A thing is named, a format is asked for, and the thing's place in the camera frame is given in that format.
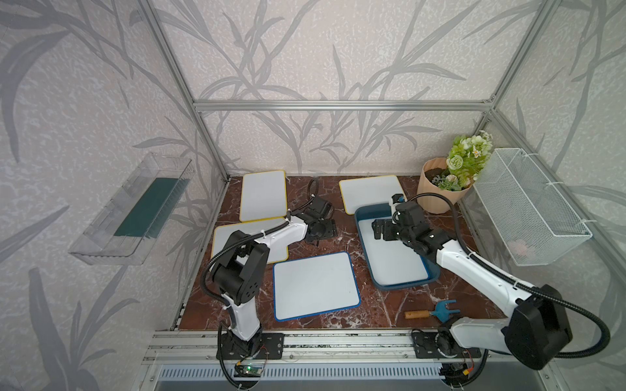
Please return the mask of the dark teal storage tray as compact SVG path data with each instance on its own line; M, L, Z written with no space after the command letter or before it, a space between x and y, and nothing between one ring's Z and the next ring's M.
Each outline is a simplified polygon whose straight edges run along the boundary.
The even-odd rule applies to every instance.
M363 206L359 208L355 212L355 221L356 221L358 233L359 233L358 222L360 220L386 219L386 218L391 218L391 215L392 215L391 207L388 204L368 205L368 206ZM428 285L429 283L435 283L440 278L440 274L441 274L440 267L437 265L430 264L430 262L428 262L423 257L421 257L421 259L424 262L428 272L430 272L430 278L428 280L422 281L420 283L415 283L412 285L405 285L405 286L402 286L402 288L396 288L396 289L381 288L380 286L378 286L377 284L373 282L374 285L376 286L376 288L378 288L381 291L392 291L392 290L401 290L401 289L406 289L406 288L418 287L422 285Z

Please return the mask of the blue framed whiteboard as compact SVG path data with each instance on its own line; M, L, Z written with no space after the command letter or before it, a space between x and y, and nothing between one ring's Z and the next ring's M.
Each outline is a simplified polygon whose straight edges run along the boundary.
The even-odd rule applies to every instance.
M285 322L361 304L346 252L279 262L273 267L275 319Z
M421 257L401 241L376 239L373 219L360 220L358 228L373 282L385 289L402 288L430 278Z

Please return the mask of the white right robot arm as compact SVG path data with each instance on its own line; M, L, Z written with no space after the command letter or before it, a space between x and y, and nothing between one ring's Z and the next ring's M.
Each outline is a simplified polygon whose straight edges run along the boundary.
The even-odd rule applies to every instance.
M399 241L430 265L450 270L486 296L504 314L502 319L459 318L444 324L446 335L459 347L492 350L515 357L533 370L555 358L587 358L603 352L611 331L596 314L562 298L546 284L531 286L469 250L461 237L458 213L452 212L455 232L433 228L417 198L396 194L389 218L372 222L375 239ZM598 341L583 350L567 351L573 333L567 313L573 311L593 322Z

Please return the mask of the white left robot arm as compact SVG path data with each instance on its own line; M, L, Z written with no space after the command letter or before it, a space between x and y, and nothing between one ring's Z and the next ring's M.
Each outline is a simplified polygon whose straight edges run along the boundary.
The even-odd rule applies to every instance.
M252 234L234 231L228 236L202 271L200 288L228 312L231 338L242 343L260 340L262 325L255 301L272 249L302 241L318 244L336 237L333 213L330 201L313 195L302 207L289 210L275 226Z

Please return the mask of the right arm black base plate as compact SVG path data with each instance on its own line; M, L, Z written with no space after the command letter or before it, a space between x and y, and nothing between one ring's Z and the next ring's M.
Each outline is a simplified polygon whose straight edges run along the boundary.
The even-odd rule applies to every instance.
M484 355L481 349L460 347L446 333L413 329L410 338L416 358L479 359Z

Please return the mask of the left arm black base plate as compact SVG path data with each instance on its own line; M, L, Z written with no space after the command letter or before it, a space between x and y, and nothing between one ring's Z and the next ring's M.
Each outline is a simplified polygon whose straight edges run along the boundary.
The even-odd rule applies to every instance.
M285 347L285 334L278 332L257 332L251 340L241 340L228 330L219 336L216 357L224 360L234 359L282 359Z

